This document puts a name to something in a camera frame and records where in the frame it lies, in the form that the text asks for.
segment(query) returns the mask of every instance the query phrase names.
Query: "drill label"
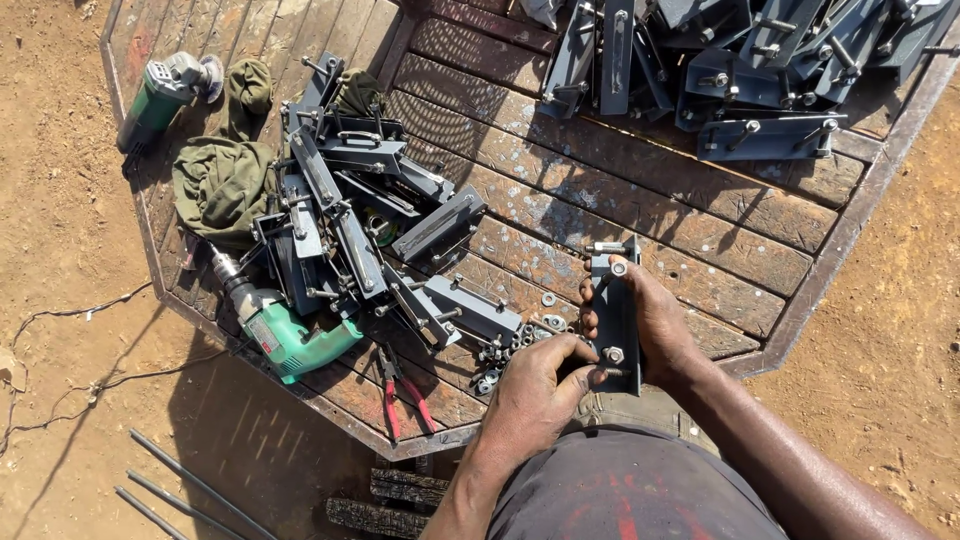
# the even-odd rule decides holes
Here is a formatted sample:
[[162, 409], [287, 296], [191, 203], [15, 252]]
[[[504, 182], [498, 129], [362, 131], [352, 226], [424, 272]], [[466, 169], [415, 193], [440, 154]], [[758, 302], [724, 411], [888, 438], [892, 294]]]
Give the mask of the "drill label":
[[266, 354], [272, 353], [274, 349], [280, 346], [280, 343], [276, 340], [276, 336], [267, 328], [267, 324], [263, 322], [262, 317], [253, 317], [253, 319], [247, 323], [247, 330], [253, 334], [253, 337], [260, 343], [260, 347], [263, 348], [263, 352]]

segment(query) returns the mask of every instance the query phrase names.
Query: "dirt ground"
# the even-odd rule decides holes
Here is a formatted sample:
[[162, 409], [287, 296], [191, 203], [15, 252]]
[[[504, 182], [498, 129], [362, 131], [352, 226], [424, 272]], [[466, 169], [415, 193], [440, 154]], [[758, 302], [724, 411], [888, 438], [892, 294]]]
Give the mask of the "dirt ground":
[[[31, 312], [94, 306], [149, 279], [97, 50], [109, 0], [95, 4], [0, 6], [5, 346]], [[960, 355], [949, 350], [960, 339], [958, 98], [955, 79], [785, 367], [748, 381], [825, 453], [943, 538], [960, 537], [960, 523], [948, 521], [960, 513]], [[42, 422], [73, 386], [216, 350], [149, 288], [89, 320], [41, 317], [17, 341], [30, 372], [13, 422]], [[0, 410], [9, 399], [0, 397]], [[57, 412], [71, 415], [86, 400], [74, 392]], [[220, 510], [133, 443], [131, 427], [283, 538], [346, 537], [313, 509], [331, 495], [363, 493], [373, 464], [365, 447], [227, 356], [129, 380], [95, 405], [77, 420], [12, 435], [0, 459], [0, 538], [164, 538], [114, 485], [187, 536], [220, 538], [126, 478], [134, 469]]]

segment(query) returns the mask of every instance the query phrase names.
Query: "person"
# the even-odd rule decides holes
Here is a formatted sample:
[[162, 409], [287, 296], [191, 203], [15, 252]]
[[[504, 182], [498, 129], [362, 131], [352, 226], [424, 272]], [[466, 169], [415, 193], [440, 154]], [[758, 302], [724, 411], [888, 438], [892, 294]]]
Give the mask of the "person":
[[[584, 341], [535, 343], [505, 370], [420, 538], [935, 538], [715, 366], [673, 295], [641, 266], [628, 268], [644, 381], [663, 392], [645, 386], [630, 398], [649, 397], [654, 416], [665, 400], [679, 412], [664, 421], [610, 411], [589, 392], [607, 375]], [[595, 337], [604, 321], [590, 310], [590, 281], [580, 290], [584, 335]], [[558, 383], [565, 360], [587, 365]]]

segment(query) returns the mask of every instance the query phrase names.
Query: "pliers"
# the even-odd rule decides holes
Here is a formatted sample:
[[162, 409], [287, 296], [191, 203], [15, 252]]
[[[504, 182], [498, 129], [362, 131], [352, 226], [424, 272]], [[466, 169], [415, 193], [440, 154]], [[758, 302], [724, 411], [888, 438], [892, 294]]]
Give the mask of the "pliers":
[[376, 348], [376, 352], [380, 359], [380, 367], [383, 369], [383, 406], [387, 410], [387, 418], [390, 420], [390, 436], [395, 442], [400, 437], [400, 422], [396, 419], [396, 410], [394, 409], [396, 382], [398, 380], [403, 384], [403, 387], [407, 389], [407, 392], [410, 393], [414, 402], [416, 402], [417, 409], [420, 411], [420, 416], [423, 417], [423, 422], [426, 424], [427, 429], [431, 433], [436, 433], [437, 425], [434, 424], [433, 417], [430, 416], [430, 409], [427, 408], [426, 401], [423, 399], [417, 387], [400, 371], [400, 365], [399, 362], [396, 361], [393, 347], [391, 347], [389, 343], [379, 345]]

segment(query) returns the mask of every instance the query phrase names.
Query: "angle grinder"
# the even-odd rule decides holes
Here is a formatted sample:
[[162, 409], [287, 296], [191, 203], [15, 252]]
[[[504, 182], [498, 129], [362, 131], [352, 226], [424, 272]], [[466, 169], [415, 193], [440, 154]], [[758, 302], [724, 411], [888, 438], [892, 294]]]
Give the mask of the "angle grinder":
[[197, 98], [213, 103], [224, 89], [224, 66], [213, 55], [200, 60], [179, 52], [165, 61], [148, 61], [143, 86], [117, 134], [121, 154], [142, 156], [167, 131], [177, 112]]
[[213, 273], [233, 301], [240, 326], [260, 345], [284, 384], [332, 362], [363, 338], [349, 319], [332, 331], [311, 332], [286, 306], [280, 291], [254, 287], [234, 258], [213, 244], [210, 249]]

